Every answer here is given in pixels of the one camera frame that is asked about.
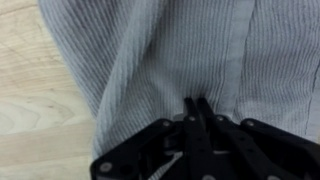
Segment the wooden floor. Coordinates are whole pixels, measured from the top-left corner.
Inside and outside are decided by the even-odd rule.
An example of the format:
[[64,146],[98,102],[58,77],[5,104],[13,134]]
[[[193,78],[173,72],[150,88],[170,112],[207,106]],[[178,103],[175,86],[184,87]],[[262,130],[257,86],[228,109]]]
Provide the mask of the wooden floor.
[[87,180],[93,120],[36,0],[0,0],[0,180]]

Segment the gray fabric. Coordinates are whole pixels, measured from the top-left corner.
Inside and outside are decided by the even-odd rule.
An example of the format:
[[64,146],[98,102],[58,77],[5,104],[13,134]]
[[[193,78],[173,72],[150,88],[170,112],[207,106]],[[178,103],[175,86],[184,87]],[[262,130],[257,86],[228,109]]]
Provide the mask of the gray fabric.
[[96,119],[94,158],[204,96],[315,140],[318,0],[40,0]]

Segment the wood grain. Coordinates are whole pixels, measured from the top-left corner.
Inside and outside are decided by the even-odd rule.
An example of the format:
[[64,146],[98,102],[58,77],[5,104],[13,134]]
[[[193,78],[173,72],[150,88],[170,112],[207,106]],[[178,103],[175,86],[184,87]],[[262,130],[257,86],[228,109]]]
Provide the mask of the wood grain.
[[37,1],[0,4],[0,180],[89,179],[93,120]]

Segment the gray shirt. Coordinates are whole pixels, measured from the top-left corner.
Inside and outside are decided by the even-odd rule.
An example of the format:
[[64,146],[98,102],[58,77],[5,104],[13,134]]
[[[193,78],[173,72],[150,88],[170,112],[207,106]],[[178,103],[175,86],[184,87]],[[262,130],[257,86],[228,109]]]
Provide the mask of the gray shirt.
[[94,158],[206,97],[316,140],[318,0],[40,0],[96,119]]

